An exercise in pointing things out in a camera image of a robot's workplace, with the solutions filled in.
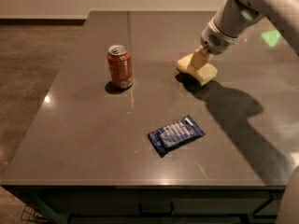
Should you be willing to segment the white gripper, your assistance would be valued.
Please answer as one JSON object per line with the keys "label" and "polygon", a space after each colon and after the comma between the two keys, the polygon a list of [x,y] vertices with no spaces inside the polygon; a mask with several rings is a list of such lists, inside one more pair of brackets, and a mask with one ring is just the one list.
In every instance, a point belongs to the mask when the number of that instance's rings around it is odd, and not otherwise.
{"label": "white gripper", "polygon": [[[201,46],[206,53],[219,55],[231,47],[237,38],[238,28],[235,25],[214,17],[201,34]],[[214,68],[208,62],[209,57],[197,49],[187,56],[187,71],[193,76],[212,76]]]}

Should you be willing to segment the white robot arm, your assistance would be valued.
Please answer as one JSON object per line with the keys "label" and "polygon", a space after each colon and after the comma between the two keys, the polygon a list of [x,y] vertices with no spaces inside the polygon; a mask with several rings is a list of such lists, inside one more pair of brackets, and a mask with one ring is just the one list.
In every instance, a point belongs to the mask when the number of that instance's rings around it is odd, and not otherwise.
{"label": "white robot arm", "polygon": [[[267,18],[293,50],[298,50],[298,0],[227,0],[202,33],[204,53],[218,55],[248,27]],[[236,60],[231,79],[249,83],[252,97],[217,82],[194,95],[206,103],[239,153],[268,188],[283,187],[297,168],[291,146],[298,145],[298,89],[288,83],[298,62],[290,59],[274,66],[258,51],[246,57],[244,68]]]}

